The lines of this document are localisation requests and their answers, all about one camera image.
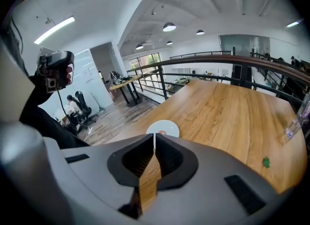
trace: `black gaming chair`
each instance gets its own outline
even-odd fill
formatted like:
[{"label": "black gaming chair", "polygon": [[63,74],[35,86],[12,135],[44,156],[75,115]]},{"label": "black gaming chair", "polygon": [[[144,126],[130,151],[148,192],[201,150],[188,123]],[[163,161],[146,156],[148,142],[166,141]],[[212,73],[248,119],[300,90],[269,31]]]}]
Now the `black gaming chair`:
[{"label": "black gaming chair", "polygon": [[96,122],[95,120],[92,120],[93,117],[98,117],[98,115],[89,116],[92,113],[92,109],[86,105],[83,93],[80,91],[77,91],[75,93],[75,97],[78,99],[80,103],[80,109],[82,110],[83,114],[81,115],[82,119],[85,119],[84,124],[92,121]]}]

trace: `desk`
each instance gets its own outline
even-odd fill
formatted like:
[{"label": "desk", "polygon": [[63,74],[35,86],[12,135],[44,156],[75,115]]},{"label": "desk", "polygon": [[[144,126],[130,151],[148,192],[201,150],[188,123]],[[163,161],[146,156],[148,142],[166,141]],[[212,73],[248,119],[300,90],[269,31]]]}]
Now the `desk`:
[{"label": "desk", "polygon": [[[298,184],[307,167],[300,130],[287,140],[285,127],[296,118],[280,98],[238,86],[192,80],[111,141],[146,133],[158,120],[171,120],[180,137],[228,152],[263,176],[278,193]],[[262,164],[269,157],[270,168]],[[160,168],[155,156],[140,178],[144,210],[156,196]]]},{"label": "desk", "polygon": [[[140,104],[140,103],[142,102],[142,98],[140,98],[140,97],[138,96],[138,92],[137,92],[136,87],[135,87],[135,85],[134,85],[133,82],[134,82],[135,80],[140,79],[140,78],[141,78],[141,76],[140,76],[140,75],[137,75],[136,77],[133,77],[133,78],[131,78],[130,80],[128,80],[128,81],[126,81],[126,82],[124,82],[124,83],[122,83],[122,84],[111,86],[111,87],[110,87],[110,90],[120,89],[120,90],[121,90],[121,93],[122,93],[122,95],[123,95],[123,97],[124,97],[124,99],[125,99],[125,101],[126,101],[126,103],[127,103],[127,106],[128,106],[128,107],[136,106],[136,105],[138,105],[138,104]],[[130,85],[129,85],[130,83],[131,83],[131,85],[132,85],[132,88],[134,89],[134,92],[136,93],[137,99],[135,98],[135,95],[133,94],[133,92],[132,92],[132,90],[131,90],[131,88],[130,88]],[[127,99],[127,97],[126,97],[126,95],[125,95],[125,93],[124,93],[124,91],[123,91],[123,87],[124,87],[124,86],[127,86],[128,90],[129,90],[129,93],[130,93],[130,95],[131,95],[131,97],[132,97],[132,100],[131,100],[131,101],[128,101],[128,99]]]}]

